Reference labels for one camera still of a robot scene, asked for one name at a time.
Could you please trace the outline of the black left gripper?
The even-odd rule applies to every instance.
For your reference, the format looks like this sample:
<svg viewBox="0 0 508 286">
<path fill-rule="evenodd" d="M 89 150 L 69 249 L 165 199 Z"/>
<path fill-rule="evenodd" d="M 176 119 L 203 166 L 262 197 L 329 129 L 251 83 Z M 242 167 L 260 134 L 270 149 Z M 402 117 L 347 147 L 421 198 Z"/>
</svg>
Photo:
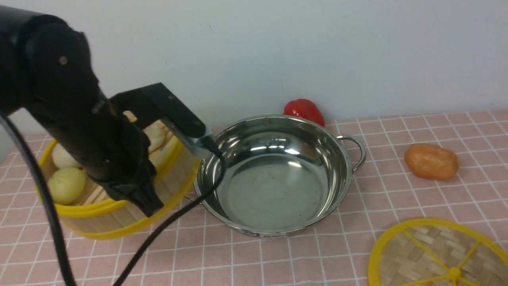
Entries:
<svg viewBox="0 0 508 286">
<path fill-rule="evenodd" d="M 145 100 L 103 95 L 37 100 L 36 120 L 80 163 L 111 199 L 126 200 L 153 216 L 163 207 L 156 195 L 155 166 L 143 128 L 161 118 Z"/>
</svg>

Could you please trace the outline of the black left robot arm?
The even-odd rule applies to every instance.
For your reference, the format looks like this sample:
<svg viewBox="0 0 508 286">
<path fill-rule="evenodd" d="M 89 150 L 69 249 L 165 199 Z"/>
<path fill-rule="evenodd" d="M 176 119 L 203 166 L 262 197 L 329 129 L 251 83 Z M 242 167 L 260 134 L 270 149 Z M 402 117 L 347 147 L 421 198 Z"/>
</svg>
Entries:
<svg viewBox="0 0 508 286">
<path fill-rule="evenodd" d="M 1 110 L 26 109 L 102 186 L 150 217 L 163 207 L 149 140 L 103 94 L 86 36 L 64 20 L 1 6 Z"/>
</svg>

